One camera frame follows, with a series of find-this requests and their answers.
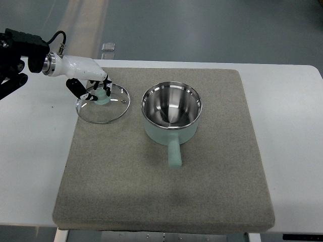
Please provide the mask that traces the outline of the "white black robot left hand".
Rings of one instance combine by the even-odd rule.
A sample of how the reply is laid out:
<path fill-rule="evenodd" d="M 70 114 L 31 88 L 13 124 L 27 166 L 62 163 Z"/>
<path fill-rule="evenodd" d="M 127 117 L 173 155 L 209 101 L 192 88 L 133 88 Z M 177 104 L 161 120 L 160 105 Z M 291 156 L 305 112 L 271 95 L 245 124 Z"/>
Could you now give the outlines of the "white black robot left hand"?
<path fill-rule="evenodd" d="M 65 75 L 67 88 L 80 100 L 94 101 L 100 105 L 111 99 L 112 81 L 108 74 L 91 58 L 58 55 L 50 52 L 44 61 L 42 72 L 51 77 Z M 93 84 L 95 94 L 90 94 L 81 80 Z"/>

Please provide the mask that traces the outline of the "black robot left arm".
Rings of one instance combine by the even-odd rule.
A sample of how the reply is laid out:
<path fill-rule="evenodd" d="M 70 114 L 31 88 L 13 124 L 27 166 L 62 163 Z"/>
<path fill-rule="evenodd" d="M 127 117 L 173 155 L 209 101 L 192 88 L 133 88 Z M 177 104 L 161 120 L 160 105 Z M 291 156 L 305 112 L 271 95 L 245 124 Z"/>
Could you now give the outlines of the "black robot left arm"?
<path fill-rule="evenodd" d="M 26 84 L 28 76 L 22 73 L 28 58 L 32 73 L 42 71 L 49 45 L 38 35 L 32 35 L 7 28 L 1 33 L 1 99 Z"/>

